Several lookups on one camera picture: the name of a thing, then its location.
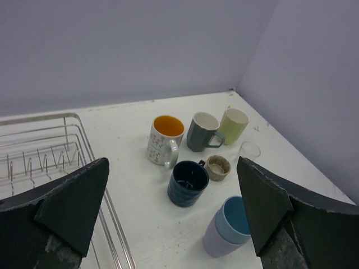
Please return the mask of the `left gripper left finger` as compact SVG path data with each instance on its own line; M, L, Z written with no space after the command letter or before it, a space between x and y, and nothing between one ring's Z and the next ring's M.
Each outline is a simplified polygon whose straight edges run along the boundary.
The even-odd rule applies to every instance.
M79 268L109 176L101 157L1 200L1 268Z

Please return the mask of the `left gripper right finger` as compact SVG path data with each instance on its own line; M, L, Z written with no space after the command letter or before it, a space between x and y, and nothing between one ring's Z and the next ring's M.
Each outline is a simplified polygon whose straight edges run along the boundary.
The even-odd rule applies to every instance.
M263 268L358 268L358 206L240 157L237 175Z

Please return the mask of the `light blue plastic cup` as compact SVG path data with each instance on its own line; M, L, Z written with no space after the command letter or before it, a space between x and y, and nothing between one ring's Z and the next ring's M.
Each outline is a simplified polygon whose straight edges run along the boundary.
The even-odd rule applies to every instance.
M221 237L232 244L245 244L251 239L241 196L231 196L224 201L215 215L215 226Z

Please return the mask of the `lavender plastic cup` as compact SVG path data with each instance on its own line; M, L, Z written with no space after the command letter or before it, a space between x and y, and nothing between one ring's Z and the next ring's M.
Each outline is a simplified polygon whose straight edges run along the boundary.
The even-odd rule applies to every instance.
M226 241L217 231L215 218L209 223L202 242L206 252L214 258L226 256L243 246L243 243L232 244Z

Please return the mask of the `clear glass cup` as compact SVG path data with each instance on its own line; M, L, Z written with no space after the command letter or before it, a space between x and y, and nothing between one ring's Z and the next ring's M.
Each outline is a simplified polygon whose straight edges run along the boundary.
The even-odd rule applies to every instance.
M240 147L238 155L250 160L256 160L261 155L261 150L255 143L244 141Z

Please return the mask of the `tan ceramic cup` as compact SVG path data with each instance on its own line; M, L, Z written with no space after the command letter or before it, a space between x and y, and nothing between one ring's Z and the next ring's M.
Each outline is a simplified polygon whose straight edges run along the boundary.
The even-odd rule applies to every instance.
M207 171L210 180L221 182L231 172L231 165L226 158L220 155L212 155L208 157L204 169Z

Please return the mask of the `dark blue mug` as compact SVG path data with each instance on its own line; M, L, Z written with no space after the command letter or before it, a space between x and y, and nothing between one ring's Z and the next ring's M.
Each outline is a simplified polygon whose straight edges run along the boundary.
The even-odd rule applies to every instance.
M205 170L206 162L198 163L185 160L173 168L168 184L167 195L179 207L190 207L199 199L209 184L209 175Z

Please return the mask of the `light green ceramic mug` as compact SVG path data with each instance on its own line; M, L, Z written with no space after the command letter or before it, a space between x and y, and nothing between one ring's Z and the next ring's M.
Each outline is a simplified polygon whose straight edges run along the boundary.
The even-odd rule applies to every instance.
M224 136L225 145L235 143L250 122L248 115L242 110L229 106L222 116L219 132Z

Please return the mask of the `grey blue ceramic mug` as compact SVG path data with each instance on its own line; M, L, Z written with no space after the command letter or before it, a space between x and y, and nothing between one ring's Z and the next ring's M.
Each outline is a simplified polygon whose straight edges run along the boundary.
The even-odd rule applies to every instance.
M193 152L203 152L207 148L221 147L225 142L225 137L218 131L219 127L220 123L215 116L206 112L195 113L187 132L187 147ZM210 142L215 136L219 138L220 143L211 145Z

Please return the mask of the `white pearly round cup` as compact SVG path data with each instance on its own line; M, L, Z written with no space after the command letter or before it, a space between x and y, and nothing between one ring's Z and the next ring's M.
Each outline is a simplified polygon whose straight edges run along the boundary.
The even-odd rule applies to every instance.
M179 156L185 127L183 123L170 115L161 115L153 120L146 155L157 165L173 169Z

